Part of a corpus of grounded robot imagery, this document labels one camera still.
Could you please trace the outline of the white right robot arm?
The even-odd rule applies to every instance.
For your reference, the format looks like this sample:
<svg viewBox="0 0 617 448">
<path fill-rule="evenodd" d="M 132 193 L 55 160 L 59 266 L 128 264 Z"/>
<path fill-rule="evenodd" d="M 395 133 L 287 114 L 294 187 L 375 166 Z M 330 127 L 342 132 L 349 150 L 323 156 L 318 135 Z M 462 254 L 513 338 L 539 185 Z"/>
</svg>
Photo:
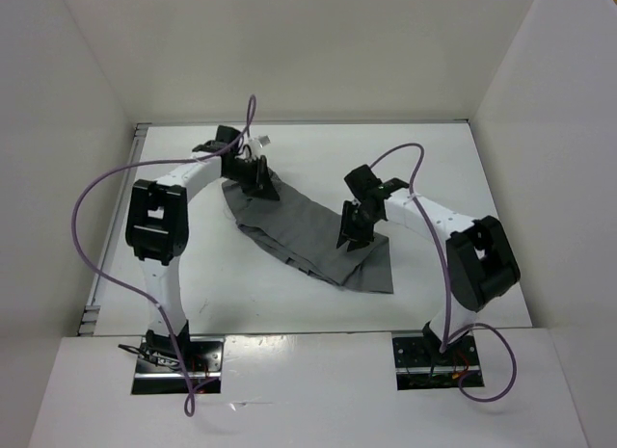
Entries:
<svg viewBox="0 0 617 448">
<path fill-rule="evenodd" d="M 501 222 L 456 213 L 411 191 L 399 178 L 363 183 L 346 180 L 354 199 L 343 202 L 336 245 L 349 251 L 369 246 L 379 221 L 398 224 L 436 245 L 442 264 L 444 307 L 428 322 L 422 351 L 434 364 L 446 363 L 477 314 L 516 285 L 521 271 Z"/>
</svg>

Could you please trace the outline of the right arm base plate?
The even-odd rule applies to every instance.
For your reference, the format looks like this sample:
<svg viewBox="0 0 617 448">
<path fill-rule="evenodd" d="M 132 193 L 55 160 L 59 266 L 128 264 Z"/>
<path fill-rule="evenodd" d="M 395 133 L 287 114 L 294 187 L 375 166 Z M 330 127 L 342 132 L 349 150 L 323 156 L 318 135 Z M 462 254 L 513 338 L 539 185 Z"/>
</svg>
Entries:
<svg viewBox="0 0 617 448">
<path fill-rule="evenodd" d="M 483 387 L 474 337 L 466 335 L 444 355 L 431 354 L 420 332 L 391 338 L 398 391 Z"/>
</svg>

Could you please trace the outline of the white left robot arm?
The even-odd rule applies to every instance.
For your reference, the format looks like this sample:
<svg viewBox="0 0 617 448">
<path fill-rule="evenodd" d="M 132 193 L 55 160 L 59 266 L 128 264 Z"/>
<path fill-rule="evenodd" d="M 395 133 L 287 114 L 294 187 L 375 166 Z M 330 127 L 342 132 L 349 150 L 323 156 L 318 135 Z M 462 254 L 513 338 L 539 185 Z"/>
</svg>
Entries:
<svg viewBox="0 0 617 448">
<path fill-rule="evenodd" d="M 243 147 L 208 141 L 194 147 L 189 163 L 132 187 L 125 239 L 139 260 L 146 293 L 154 298 L 141 353 L 157 356 L 170 370 L 185 368 L 193 350 L 179 281 L 179 260 L 189 238 L 188 204 L 220 178 L 239 185 L 250 198 L 278 201 L 263 154 L 269 144 L 267 136 L 251 137 Z"/>
</svg>

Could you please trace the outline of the grey pleated skirt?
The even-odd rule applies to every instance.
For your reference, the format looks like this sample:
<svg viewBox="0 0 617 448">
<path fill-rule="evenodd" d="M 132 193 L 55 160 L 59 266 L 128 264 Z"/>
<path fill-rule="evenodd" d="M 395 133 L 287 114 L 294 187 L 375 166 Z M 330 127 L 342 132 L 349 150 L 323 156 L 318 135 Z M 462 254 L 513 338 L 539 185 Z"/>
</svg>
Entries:
<svg viewBox="0 0 617 448">
<path fill-rule="evenodd" d="M 240 185 L 222 184 L 237 228 L 283 264 L 337 288 L 393 294 L 389 238 L 376 234 L 366 248 L 338 248 L 340 216 L 271 174 L 278 201 L 251 198 Z"/>
</svg>

